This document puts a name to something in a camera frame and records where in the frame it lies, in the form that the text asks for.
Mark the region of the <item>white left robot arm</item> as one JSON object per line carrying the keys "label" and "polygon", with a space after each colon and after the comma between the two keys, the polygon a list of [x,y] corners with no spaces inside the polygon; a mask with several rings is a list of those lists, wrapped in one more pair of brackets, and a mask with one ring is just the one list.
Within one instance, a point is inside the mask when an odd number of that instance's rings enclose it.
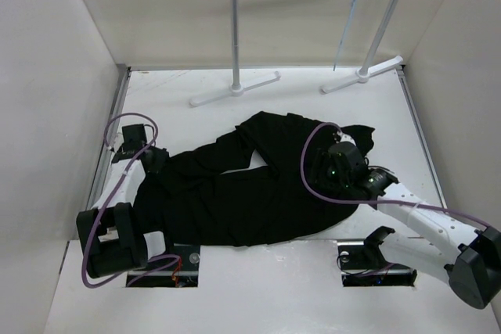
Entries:
{"label": "white left robot arm", "polygon": [[91,209],[77,215],[77,232],[88,277],[102,278],[144,268],[158,270],[175,263],[175,250],[161,231],[144,232],[133,204],[146,176],[158,173],[169,157],[146,135],[146,124],[122,128],[123,142],[110,165],[110,176]]}

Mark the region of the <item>black trousers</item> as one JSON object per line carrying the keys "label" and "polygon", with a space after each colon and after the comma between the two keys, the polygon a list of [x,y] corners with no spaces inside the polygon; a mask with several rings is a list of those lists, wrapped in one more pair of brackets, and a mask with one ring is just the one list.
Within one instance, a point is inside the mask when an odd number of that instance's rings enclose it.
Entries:
{"label": "black trousers", "polygon": [[353,215],[306,190],[317,149],[333,129],[297,114],[259,112],[215,142],[167,158],[139,187],[144,232],[179,244],[256,246],[322,232]]}

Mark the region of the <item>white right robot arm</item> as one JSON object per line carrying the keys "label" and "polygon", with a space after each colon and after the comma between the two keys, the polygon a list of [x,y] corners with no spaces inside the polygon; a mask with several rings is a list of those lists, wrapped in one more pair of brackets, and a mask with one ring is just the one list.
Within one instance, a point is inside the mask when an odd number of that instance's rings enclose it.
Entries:
{"label": "white right robot arm", "polygon": [[364,241],[363,259],[372,268],[400,264],[445,284],[467,305],[486,308],[500,291],[500,232],[475,228],[411,193],[388,170],[371,167],[351,142],[317,149],[306,176],[317,195],[366,204],[419,235],[410,239],[381,226]]}

